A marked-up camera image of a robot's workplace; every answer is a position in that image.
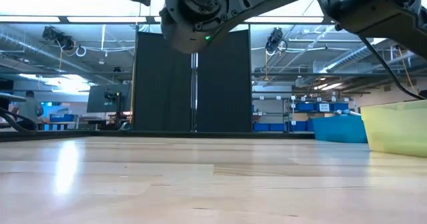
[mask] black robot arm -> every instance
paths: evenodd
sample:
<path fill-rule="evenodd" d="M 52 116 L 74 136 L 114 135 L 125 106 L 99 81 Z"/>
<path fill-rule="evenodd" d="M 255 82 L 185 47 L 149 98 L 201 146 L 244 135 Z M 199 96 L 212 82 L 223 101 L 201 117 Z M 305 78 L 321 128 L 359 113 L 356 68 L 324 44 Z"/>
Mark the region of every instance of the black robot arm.
<path fill-rule="evenodd" d="M 139 0 L 148 5 L 149 0 Z M 165 0 L 163 36 L 194 53 L 250 17 L 297 0 Z M 325 18 L 361 37 L 389 38 L 427 58 L 427 11 L 421 0 L 318 0 Z"/>

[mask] ceiling-mounted camera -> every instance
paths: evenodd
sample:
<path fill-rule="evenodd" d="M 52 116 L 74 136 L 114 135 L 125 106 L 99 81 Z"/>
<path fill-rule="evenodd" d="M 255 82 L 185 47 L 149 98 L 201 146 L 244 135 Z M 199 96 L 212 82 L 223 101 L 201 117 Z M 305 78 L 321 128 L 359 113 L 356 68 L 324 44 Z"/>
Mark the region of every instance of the ceiling-mounted camera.
<path fill-rule="evenodd" d="M 60 44 L 62 50 L 70 51 L 74 49 L 73 37 L 64 35 L 64 33 L 56 30 L 54 27 L 45 27 L 42 38 L 48 41 L 54 41 L 57 44 Z"/>
<path fill-rule="evenodd" d="M 267 38 L 266 50 L 269 52 L 274 52 L 278 50 L 282 40 L 283 40 L 282 28 L 279 28 L 279 27 L 274 28 L 270 36 Z"/>

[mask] blue storage bin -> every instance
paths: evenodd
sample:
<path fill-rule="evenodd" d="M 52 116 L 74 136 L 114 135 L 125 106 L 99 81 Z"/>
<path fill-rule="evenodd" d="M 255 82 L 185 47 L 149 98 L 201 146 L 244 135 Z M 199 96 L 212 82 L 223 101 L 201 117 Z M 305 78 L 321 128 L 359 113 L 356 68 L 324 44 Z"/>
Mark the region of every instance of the blue storage bin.
<path fill-rule="evenodd" d="M 254 131 L 269 131 L 270 124 L 268 123 L 254 123 Z"/>
<path fill-rule="evenodd" d="M 336 116 L 312 119 L 316 140 L 343 143 L 367 143 L 360 116 Z"/>
<path fill-rule="evenodd" d="M 309 119 L 307 121 L 307 131 L 314 131 L 313 120 Z"/>
<path fill-rule="evenodd" d="M 347 110 L 348 109 L 348 103 L 333 103 L 331 104 L 331 111 L 338 111 L 338 110 Z"/>
<path fill-rule="evenodd" d="M 322 105 L 329 105 L 329 112 L 332 112 L 331 104 L 330 103 L 316 103 L 316 111 L 320 112 L 320 104 L 322 104 Z"/>
<path fill-rule="evenodd" d="M 64 114 L 64 115 L 50 115 L 50 122 L 62 122 L 62 121 L 73 121 L 74 115 Z"/>
<path fill-rule="evenodd" d="M 296 103 L 295 111 L 314 111 L 314 103 Z"/>
<path fill-rule="evenodd" d="M 296 121 L 295 125 L 288 121 L 286 127 L 289 131 L 307 131 L 307 121 Z"/>
<path fill-rule="evenodd" d="M 270 131 L 285 131 L 285 124 L 283 123 L 271 123 Z"/>

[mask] yellow plastic bin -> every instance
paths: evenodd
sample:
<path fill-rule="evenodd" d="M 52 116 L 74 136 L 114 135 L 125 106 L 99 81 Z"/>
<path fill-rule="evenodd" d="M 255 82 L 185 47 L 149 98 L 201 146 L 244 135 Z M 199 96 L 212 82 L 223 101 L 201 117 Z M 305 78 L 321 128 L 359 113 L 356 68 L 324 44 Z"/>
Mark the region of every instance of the yellow plastic bin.
<path fill-rule="evenodd" d="M 371 151 L 427 157 L 427 101 L 361 110 Z"/>

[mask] wood grain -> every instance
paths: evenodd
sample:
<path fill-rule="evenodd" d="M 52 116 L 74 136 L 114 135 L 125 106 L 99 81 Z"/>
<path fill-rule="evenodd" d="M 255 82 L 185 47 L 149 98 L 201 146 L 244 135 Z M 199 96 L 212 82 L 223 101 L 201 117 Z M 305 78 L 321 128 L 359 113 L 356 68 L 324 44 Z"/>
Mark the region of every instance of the wood grain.
<path fill-rule="evenodd" d="M 426 167 L 314 140 L 0 143 L 0 223 L 425 223 Z"/>

